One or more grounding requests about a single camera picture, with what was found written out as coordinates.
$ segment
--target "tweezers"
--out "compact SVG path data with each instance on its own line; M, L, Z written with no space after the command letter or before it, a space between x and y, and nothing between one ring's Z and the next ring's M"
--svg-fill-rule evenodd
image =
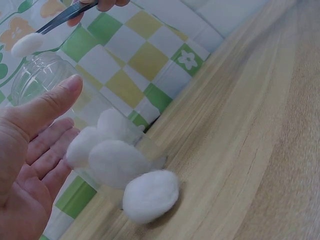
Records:
M46 34L50 32L52 29L58 27L59 25L65 23L66 21L75 18L76 16L80 15L81 13L93 8L94 6L98 5L98 0L94 0L92 3L82 3L80 1L72 4L63 12L61 12L58 16L54 19L49 21L46 25L40 28L36 33L38 34Z

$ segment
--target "yellow square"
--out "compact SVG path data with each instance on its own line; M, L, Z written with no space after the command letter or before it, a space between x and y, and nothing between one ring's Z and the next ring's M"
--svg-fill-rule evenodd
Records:
M168 60L168 57L159 49L146 42L130 59L128 65L152 81Z
M145 11L138 12L125 25L145 39L150 38L162 26L158 20Z
M144 98L144 93L123 70L118 71L105 86L133 109Z
M75 69L89 82L91 83L97 90L100 91L102 89L103 84L99 82L94 76L88 73L82 66L76 65Z

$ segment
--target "white cotton ball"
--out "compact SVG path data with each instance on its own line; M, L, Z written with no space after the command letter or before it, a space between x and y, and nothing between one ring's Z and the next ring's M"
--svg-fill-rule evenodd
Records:
M11 49L11 54L17 58L24 58L36 52L45 41L41 33L31 33L19 39Z
M89 166L95 177L114 189L125 189L131 180L151 169L151 163L142 153L119 140L106 140L94 147Z
M103 140L124 140L127 134L126 118L114 108L101 113L97 129Z
M73 169L86 167L90 151L99 143L97 129L92 126L84 128L70 143L66 151L66 162Z
M179 197L179 180L171 171L151 171L125 188L122 208L137 224L147 224L169 211Z

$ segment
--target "palm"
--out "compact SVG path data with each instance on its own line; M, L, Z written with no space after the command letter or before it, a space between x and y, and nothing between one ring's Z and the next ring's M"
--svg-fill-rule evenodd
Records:
M12 185L4 208L8 231L27 240L39 239L49 220L54 199L70 172L60 160L77 134L73 122L63 119L28 144L25 164Z

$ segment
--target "glass jar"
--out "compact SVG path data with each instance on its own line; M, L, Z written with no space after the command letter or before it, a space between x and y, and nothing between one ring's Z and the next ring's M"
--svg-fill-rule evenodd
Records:
M44 52L34 56L24 64L14 80L11 89L13 102L17 106L25 104L44 92L50 91L62 80L74 74L79 73L69 62L53 52ZM79 98L71 109L60 118L72 118L74 126L82 130L87 126L96 126L101 113L111 108L116 109L96 88L83 78L83 89ZM137 126L122 113L120 114L126 121L123 142L134 146L148 161L152 162L150 171L161 169L166 162L167 155ZM89 166L77 168L74 171L112 203L121 203L123 189L115 189L104 184Z

